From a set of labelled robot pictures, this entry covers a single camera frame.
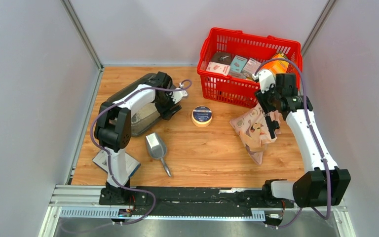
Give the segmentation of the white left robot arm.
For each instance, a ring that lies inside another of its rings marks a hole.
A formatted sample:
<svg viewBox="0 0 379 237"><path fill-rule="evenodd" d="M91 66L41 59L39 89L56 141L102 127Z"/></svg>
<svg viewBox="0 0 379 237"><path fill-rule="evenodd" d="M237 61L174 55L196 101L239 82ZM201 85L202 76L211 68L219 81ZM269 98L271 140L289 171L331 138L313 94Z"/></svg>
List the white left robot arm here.
<svg viewBox="0 0 379 237"><path fill-rule="evenodd" d="M159 118L170 120L182 107L179 102L188 95L181 82L178 87L164 73L149 73L103 102L91 124L90 137L95 146L107 154L106 187L120 205L131 199L126 165L126 147L132 137L132 117L147 104L155 106Z"/></svg>

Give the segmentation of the silver metal scoop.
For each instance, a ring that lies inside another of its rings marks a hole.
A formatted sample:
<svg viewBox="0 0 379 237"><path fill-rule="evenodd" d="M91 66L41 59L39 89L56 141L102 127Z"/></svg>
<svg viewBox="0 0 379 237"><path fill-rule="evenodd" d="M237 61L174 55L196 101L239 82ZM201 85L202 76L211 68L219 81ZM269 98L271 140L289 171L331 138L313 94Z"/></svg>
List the silver metal scoop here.
<svg viewBox="0 0 379 237"><path fill-rule="evenodd" d="M170 171L169 166L167 165L164 157L167 154L167 148L161 137L156 133L151 133L146 136L146 145L148 149L148 153L151 158L155 160L159 160L169 177L172 177L172 173Z"/></svg>

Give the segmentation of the pink cat litter bag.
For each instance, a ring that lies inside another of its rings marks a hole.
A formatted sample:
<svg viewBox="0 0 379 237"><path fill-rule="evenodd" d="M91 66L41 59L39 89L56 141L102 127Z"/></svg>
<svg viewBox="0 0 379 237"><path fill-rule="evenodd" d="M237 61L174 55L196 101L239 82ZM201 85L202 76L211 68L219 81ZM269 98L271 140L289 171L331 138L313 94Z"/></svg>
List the pink cat litter bag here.
<svg viewBox="0 0 379 237"><path fill-rule="evenodd" d="M262 107L257 104L245 114L233 118L229 122L239 136L248 155L257 165L262 164L263 153L268 144L277 140L277 138L271 138L265 119Z"/></svg>

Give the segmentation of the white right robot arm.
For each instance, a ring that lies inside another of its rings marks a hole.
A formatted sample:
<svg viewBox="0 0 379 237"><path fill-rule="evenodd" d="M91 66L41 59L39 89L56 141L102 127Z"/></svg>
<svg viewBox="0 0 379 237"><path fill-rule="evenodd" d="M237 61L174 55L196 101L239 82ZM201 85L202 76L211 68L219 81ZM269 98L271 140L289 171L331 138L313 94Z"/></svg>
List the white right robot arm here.
<svg viewBox="0 0 379 237"><path fill-rule="evenodd" d="M351 181L347 169L340 169L326 148L314 119L307 96L299 96L297 77L293 73L274 75L269 70L255 74L260 84L255 92L263 109L271 138L276 138L280 124L271 113L279 112L290 127L300 149L305 174L297 181L267 180L262 201L269 207L281 199L294 201L299 207L339 205Z"/></svg>

